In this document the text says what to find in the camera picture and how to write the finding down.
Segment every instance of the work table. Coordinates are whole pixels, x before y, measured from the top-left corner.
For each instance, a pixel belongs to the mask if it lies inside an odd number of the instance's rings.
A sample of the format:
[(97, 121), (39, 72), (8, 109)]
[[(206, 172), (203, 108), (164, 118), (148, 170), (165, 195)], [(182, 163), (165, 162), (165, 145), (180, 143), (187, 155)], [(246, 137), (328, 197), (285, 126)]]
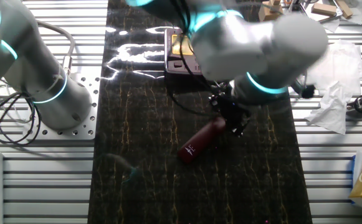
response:
[[(221, 136), (189, 165), (177, 158), (209, 118), (166, 94), (170, 26), (109, 1), (88, 223), (312, 223), (288, 98), (253, 111), (244, 137)], [(208, 96), (177, 99), (210, 111)]]

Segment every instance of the metal mounting plate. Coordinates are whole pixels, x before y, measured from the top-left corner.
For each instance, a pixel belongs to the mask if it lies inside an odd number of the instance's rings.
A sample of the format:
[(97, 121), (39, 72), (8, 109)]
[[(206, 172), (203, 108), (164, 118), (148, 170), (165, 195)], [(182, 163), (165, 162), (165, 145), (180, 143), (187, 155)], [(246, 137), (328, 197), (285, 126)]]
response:
[[(99, 86), (100, 86), (100, 74), (71, 74), (71, 78), (76, 82), (84, 85), (90, 96), (92, 97), (92, 106), (89, 115), (78, 126), (67, 130), (53, 130), (47, 127), (44, 123), (41, 124), (40, 132), (36, 140), (91, 140), (95, 139), (96, 132), (96, 118), (98, 111), (98, 99), (99, 99)], [(23, 134), (27, 134), (30, 128), (30, 124), (26, 124), (23, 128)]]

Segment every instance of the paper towel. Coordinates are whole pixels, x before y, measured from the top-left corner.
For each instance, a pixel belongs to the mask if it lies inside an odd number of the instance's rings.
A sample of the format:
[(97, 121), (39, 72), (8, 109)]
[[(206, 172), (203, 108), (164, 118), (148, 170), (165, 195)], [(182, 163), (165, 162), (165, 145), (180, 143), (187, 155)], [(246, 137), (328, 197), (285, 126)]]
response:
[(353, 95), (361, 94), (362, 59), (354, 44), (339, 40), (308, 69), (307, 83), (314, 84), (323, 95), (320, 109), (306, 117), (315, 124), (345, 134), (346, 105)]

